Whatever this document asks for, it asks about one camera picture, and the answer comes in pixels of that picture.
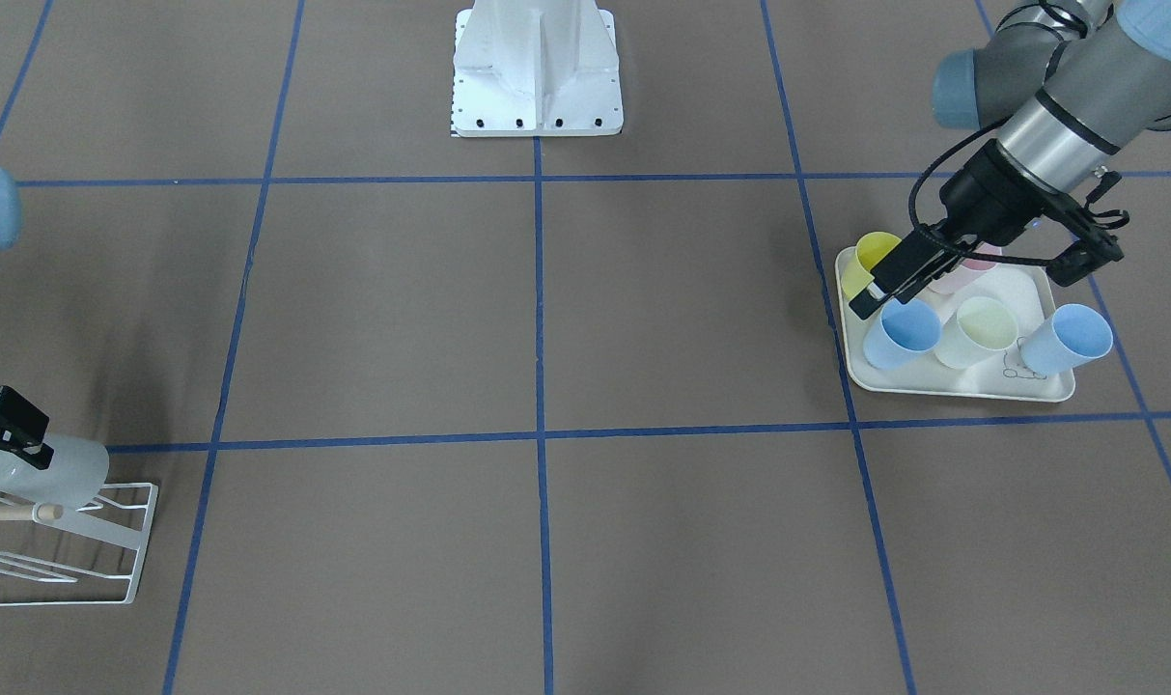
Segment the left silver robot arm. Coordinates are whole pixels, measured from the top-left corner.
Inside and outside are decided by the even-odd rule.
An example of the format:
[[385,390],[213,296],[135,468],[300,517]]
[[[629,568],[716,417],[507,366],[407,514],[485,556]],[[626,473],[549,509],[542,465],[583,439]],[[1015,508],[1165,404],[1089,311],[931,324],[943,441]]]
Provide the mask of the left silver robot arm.
[[1144,131],[1171,131],[1171,1],[1018,6],[986,47],[944,59],[933,99],[938,121],[973,128],[981,147],[941,185],[938,223],[922,223],[913,185],[908,238],[849,302],[860,319],[981,259],[982,243],[1013,243],[1040,216],[1064,226],[1071,245],[1009,264],[1038,264],[1067,287],[1123,259],[1114,232],[1127,211],[1094,204],[1119,180],[1107,159]]

